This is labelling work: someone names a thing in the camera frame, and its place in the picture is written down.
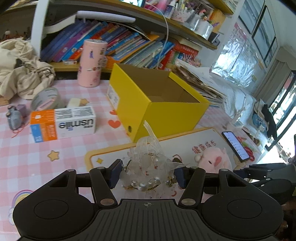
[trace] tape roll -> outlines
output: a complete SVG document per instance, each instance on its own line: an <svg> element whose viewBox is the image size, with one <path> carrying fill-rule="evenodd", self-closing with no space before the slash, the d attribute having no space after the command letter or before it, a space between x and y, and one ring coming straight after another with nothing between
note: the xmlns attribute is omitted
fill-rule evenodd
<svg viewBox="0 0 296 241"><path fill-rule="evenodd" d="M40 91L31 102L31 110L51 110L65 108L61 96L56 88L46 88Z"/></svg>

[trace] yellow box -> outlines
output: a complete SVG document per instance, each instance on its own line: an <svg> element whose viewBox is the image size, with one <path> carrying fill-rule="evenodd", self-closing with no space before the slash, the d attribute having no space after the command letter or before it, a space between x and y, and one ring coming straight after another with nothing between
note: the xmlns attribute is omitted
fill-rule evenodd
<svg viewBox="0 0 296 241"><path fill-rule="evenodd" d="M209 101L169 71L114 64L107 97L133 142L147 136L146 120L157 138L192 130Z"/></svg>

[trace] pink tumbler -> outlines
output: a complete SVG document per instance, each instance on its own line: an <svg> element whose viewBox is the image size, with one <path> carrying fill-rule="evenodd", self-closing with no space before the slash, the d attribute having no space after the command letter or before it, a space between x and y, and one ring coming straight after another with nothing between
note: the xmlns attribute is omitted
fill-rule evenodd
<svg viewBox="0 0 296 241"><path fill-rule="evenodd" d="M106 48L107 42L105 41L96 39L84 40L77 75L79 85L83 87L99 85Z"/></svg>

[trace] pearl hair accessory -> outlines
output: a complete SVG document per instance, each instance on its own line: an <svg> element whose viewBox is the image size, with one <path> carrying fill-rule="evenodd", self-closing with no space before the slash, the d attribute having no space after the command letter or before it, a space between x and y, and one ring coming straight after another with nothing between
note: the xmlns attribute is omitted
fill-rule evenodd
<svg viewBox="0 0 296 241"><path fill-rule="evenodd" d="M127 152L129 161L120 173L121 185L125 190L135 192L163 192L177 182L174 169L185 167L185 164L167 158L146 121L144 127L149 136L140 138L136 147Z"/></svg>

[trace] pink nose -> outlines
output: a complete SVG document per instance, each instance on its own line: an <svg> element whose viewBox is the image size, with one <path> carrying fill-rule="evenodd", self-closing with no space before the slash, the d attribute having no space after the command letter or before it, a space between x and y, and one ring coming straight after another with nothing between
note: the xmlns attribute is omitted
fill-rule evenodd
<svg viewBox="0 0 296 241"><path fill-rule="evenodd" d="M218 166L220 164L220 162L222 161L222 157L218 156L216 158L216 161L215 161L215 164L214 164L214 167Z"/></svg>

